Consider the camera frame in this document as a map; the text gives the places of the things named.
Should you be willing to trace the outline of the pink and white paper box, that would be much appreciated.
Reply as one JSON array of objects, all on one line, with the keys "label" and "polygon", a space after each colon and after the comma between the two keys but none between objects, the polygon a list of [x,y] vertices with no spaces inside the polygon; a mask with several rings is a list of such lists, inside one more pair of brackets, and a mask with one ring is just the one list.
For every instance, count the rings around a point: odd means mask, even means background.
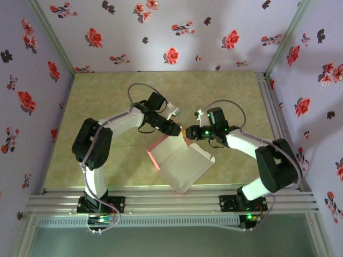
[{"label": "pink and white paper box", "polygon": [[177,193],[186,192],[214,163],[215,157],[183,135],[163,135],[146,149],[158,174]]}]

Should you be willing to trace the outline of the aluminium side rail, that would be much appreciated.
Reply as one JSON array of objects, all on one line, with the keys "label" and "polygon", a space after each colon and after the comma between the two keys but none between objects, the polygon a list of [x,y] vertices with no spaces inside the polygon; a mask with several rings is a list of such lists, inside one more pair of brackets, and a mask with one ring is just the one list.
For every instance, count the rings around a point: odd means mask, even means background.
[{"label": "aluminium side rail", "polygon": [[269,77],[266,75],[266,73],[263,73],[263,72],[256,72],[255,77],[259,86],[259,90],[262,95],[262,99],[263,99],[266,113],[268,116],[269,124],[270,124],[271,131],[273,134],[273,139],[274,140],[278,138],[286,139],[295,156],[296,162],[300,166],[302,179],[300,180],[300,183],[297,189],[302,192],[311,192],[312,190],[304,177],[305,171],[303,170],[303,167],[301,163],[299,162],[299,159],[296,157],[297,150],[294,151],[293,149],[292,139],[289,135],[288,127],[285,123],[285,119],[282,116],[281,109],[279,108],[277,97],[273,96],[273,92],[270,87]]}]

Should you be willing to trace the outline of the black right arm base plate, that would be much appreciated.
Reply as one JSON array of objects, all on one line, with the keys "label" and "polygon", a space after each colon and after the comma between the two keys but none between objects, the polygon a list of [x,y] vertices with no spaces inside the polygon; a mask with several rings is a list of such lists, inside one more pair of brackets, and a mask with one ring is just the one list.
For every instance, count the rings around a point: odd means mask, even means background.
[{"label": "black right arm base plate", "polygon": [[220,195],[219,206],[222,212],[265,212],[268,210],[264,197],[247,200],[239,195]]}]

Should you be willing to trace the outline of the long aluminium base rail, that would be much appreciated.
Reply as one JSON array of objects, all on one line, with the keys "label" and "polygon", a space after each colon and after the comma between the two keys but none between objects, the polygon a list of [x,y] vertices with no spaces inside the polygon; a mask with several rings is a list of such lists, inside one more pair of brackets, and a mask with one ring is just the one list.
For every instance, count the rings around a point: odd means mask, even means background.
[{"label": "long aluminium base rail", "polygon": [[[237,185],[193,185],[185,193],[170,186],[121,186],[109,190],[110,196],[125,198],[125,216],[220,215],[219,197],[234,195]],[[81,187],[46,189],[29,197],[26,212],[40,214],[75,214]],[[266,198],[271,214],[318,213],[312,192],[281,190]]]}]

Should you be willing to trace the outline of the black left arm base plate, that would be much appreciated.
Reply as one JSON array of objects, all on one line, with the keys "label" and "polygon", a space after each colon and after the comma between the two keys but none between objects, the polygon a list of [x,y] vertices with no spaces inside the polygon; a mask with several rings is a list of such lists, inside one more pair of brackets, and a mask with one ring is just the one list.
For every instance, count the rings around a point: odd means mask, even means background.
[{"label": "black left arm base plate", "polygon": [[[115,207],[121,214],[124,213],[125,197],[124,196],[108,196],[105,202]],[[110,214],[115,212],[112,207],[108,207],[100,203],[96,199],[87,196],[81,196],[78,200],[77,211],[78,214]]]}]

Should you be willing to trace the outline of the aluminium corner post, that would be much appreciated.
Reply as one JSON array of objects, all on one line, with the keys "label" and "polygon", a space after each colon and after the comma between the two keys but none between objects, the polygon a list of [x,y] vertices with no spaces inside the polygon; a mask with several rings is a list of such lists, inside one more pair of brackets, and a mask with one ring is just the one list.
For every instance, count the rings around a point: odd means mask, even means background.
[{"label": "aluminium corner post", "polygon": [[273,69],[275,68],[282,52],[284,51],[287,43],[291,40],[293,33],[301,23],[301,20],[303,19],[303,16],[305,15],[307,9],[311,5],[313,0],[299,0],[299,4],[297,6],[297,10],[285,32],[285,34],[282,36],[282,40],[275,52],[275,54],[272,57],[272,60],[270,61],[270,64],[268,65],[266,71],[264,72],[265,79],[271,75]]},{"label": "aluminium corner post", "polygon": [[57,37],[57,34],[55,33],[52,25],[50,24],[47,16],[45,15],[41,5],[39,4],[38,0],[26,0],[26,2],[29,4],[31,10],[34,12],[36,17],[38,18],[40,24],[46,31],[46,34],[50,38],[51,42],[53,43],[55,49],[57,50],[60,58],[63,61],[63,64],[66,66],[66,68],[69,70],[69,73],[75,77],[76,71],[72,66],[72,63],[66,54],[65,49],[63,48],[60,40]]}]

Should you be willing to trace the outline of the aluminium frame leg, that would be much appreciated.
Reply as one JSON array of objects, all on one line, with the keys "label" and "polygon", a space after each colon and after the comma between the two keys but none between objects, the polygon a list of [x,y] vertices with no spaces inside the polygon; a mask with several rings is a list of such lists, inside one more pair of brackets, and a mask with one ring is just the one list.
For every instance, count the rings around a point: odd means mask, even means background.
[{"label": "aluminium frame leg", "polygon": [[317,257],[333,257],[329,238],[320,214],[306,213],[305,217]]},{"label": "aluminium frame leg", "polygon": [[19,235],[11,250],[10,257],[28,257],[31,245],[36,232],[38,218],[29,214],[22,219],[23,223],[19,227]]}]

